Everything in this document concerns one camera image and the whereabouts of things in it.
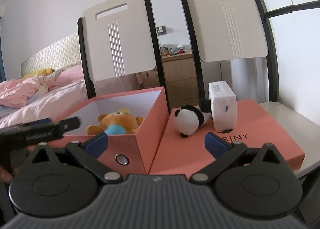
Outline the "brown teddy bear plush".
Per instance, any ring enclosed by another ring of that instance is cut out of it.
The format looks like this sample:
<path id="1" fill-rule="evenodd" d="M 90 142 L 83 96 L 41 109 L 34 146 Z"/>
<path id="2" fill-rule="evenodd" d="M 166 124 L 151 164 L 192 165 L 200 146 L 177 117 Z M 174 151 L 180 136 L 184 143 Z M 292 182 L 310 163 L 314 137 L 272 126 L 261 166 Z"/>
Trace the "brown teddy bear plush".
<path id="1" fill-rule="evenodd" d="M 115 111 L 110 114 L 101 114 L 98 117 L 98 125 L 87 127 L 87 135 L 107 135 L 134 134 L 142 124 L 144 118 L 133 116 L 127 111 Z"/>

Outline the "black white panda plush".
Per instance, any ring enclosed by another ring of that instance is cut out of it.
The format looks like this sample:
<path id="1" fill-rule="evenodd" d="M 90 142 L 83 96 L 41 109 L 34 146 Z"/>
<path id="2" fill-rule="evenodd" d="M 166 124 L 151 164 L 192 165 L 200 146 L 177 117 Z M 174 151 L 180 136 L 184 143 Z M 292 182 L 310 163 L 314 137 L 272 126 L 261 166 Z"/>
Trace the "black white panda plush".
<path id="1" fill-rule="evenodd" d="M 197 106 L 186 104 L 176 110 L 174 116 L 175 128 L 180 137 L 187 138 L 212 118 L 210 101 L 201 98 Z"/>

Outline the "white rectangular package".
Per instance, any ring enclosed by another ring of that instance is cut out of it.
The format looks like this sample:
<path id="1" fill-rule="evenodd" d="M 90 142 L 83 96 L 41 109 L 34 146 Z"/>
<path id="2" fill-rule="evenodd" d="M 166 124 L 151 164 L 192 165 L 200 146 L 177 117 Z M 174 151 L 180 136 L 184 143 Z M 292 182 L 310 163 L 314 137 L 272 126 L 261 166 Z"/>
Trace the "white rectangular package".
<path id="1" fill-rule="evenodd" d="M 208 94 L 215 130 L 233 129 L 237 118 L 236 94 L 226 81 L 210 82 Z"/>

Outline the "pink box lid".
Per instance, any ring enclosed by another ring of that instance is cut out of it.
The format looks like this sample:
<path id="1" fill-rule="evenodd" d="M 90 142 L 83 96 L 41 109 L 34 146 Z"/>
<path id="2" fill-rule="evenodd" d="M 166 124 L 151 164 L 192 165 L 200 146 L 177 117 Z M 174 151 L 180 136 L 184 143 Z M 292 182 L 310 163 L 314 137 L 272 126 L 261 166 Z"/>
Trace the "pink box lid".
<path id="1" fill-rule="evenodd" d="M 235 128 L 231 132 L 219 134 L 219 137 L 228 143 L 240 141 L 252 148 L 272 143 L 292 170 L 301 167 L 305 157 L 303 150 L 257 102 L 238 101 L 237 111 Z M 185 139 L 180 137 L 174 122 L 175 116 L 171 113 L 150 174 L 185 174 L 189 177 L 215 160 L 204 146 L 205 135 L 215 131 L 212 121 Z"/>

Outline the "bed with pink bedding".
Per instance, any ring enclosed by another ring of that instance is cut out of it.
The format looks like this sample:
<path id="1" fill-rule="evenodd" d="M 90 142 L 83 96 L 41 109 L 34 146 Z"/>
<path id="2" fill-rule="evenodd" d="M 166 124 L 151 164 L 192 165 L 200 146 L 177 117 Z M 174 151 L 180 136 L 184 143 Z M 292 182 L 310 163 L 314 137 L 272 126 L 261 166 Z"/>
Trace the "bed with pink bedding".
<path id="1" fill-rule="evenodd" d="M 1 127 L 52 120 L 87 100 L 82 66 L 1 82 Z"/>

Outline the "open pink storage box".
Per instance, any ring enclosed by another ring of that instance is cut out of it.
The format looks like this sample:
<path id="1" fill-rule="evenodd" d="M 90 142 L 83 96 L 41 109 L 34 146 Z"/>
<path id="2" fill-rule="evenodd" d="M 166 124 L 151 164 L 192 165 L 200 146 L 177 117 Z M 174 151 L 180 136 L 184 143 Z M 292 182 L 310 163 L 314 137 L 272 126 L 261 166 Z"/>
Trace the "open pink storage box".
<path id="1" fill-rule="evenodd" d="M 169 114 L 164 88 L 157 87 L 94 97 L 59 119 L 70 117 L 78 117 L 80 127 L 49 145 L 62 148 L 102 133 L 108 146 L 98 160 L 126 176 L 149 173 Z"/>

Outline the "yellow plush on bed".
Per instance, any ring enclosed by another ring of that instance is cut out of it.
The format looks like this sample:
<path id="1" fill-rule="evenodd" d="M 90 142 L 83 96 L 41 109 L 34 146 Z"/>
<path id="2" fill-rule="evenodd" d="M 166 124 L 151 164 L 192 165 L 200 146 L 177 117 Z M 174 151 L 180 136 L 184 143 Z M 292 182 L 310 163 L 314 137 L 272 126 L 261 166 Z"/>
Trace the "yellow plush on bed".
<path id="1" fill-rule="evenodd" d="M 52 68 L 40 69 L 40 70 L 33 71 L 27 75 L 24 75 L 23 78 L 29 78 L 29 77 L 33 77 L 33 76 L 37 76 L 37 75 L 49 75 L 49 74 L 52 74 L 53 72 L 54 72 L 54 69 L 52 69 Z"/>

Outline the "wooden drawer cabinet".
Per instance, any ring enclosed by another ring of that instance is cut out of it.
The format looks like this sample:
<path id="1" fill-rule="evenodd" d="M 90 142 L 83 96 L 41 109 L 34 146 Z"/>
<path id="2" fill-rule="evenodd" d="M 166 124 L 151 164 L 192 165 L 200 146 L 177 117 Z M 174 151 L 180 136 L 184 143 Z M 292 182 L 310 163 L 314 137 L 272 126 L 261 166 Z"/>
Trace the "wooden drawer cabinet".
<path id="1" fill-rule="evenodd" d="M 161 65 L 141 72 L 141 88 L 164 87 L 168 109 L 199 103 L 196 70 L 192 53 L 163 56 Z"/>

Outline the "white quilted headboard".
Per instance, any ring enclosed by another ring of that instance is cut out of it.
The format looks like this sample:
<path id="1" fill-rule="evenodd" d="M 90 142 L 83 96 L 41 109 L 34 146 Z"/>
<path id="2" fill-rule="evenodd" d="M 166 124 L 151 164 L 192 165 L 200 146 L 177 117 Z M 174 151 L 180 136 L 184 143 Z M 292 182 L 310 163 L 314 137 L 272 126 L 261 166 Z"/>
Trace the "white quilted headboard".
<path id="1" fill-rule="evenodd" d="M 59 70 L 79 64 L 81 64 L 79 36 L 74 33 L 49 45 L 22 62 L 21 76 L 37 70 Z"/>

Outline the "left white chair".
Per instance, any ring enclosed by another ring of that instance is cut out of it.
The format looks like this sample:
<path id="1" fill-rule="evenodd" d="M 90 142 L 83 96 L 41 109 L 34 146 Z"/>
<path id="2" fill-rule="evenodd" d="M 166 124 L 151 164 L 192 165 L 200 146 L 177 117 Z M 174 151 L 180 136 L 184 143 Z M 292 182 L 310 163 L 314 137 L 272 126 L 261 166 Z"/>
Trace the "left white chair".
<path id="1" fill-rule="evenodd" d="M 89 98 L 98 84 L 140 72 L 165 76 L 151 0 L 107 0 L 78 19 L 80 55 Z"/>

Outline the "white chair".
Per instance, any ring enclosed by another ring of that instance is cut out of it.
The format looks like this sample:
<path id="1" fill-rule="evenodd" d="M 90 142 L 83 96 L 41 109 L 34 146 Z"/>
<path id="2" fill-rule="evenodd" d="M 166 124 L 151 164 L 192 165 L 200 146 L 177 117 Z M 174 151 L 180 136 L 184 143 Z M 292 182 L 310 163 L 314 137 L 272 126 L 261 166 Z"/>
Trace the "white chair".
<path id="1" fill-rule="evenodd" d="M 80 55 L 89 98 L 98 84 L 140 72 L 165 76 L 151 0 L 107 0 L 78 19 Z"/>
<path id="2" fill-rule="evenodd" d="M 276 48 L 263 0 L 181 0 L 197 76 L 205 97 L 201 64 L 265 57 L 268 98 L 278 100 Z"/>

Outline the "right white chair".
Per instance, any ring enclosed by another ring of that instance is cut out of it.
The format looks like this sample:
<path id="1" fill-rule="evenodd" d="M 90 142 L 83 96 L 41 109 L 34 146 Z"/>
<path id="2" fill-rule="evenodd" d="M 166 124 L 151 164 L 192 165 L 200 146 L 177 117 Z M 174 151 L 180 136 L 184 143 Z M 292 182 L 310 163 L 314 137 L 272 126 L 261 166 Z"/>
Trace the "right white chair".
<path id="1" fill-rule="evenodd" d="M 265 57 L 268 98 L 278 100 L 276 48 L 263 0 L 181 0 L 197 76 L 205 97 L 201 64 Z"/>

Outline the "black horizontal bar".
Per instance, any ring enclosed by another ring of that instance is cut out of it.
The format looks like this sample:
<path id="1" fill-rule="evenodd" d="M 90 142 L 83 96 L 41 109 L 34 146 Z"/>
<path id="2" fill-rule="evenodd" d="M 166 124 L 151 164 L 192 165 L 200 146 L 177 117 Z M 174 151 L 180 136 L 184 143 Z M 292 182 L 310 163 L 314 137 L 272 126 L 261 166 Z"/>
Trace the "black horizontal bar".
<path id="1" fill-rule="evenodd" d="M 290 5 L 290 6 L 282 7 L 276 10 L 268 11 L 265 13 L 265 17 L 272 18 L 276 16 L 281 16 L 284 14 L 289 14 L 295 11 L 319 9 L 319 8 L 320 8 L 320 1 L 316 0 L 316 1 L 311 1 L 311 2 L 297 4 L 297 5 Z"/>

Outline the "wall power outlet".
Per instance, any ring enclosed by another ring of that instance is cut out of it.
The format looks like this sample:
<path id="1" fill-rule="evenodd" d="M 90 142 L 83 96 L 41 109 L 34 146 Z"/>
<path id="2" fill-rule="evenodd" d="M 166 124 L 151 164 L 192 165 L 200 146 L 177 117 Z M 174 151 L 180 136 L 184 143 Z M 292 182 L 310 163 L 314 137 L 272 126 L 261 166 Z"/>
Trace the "wall power outlet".
<path id="1" fill-rule="evenodd" d="M 166 35 L 166 34 L 167 34 L 167 31 L 166 31 L 166 26 L 165 25 L 157 27 L 157 35 L 158 36 Z"/>

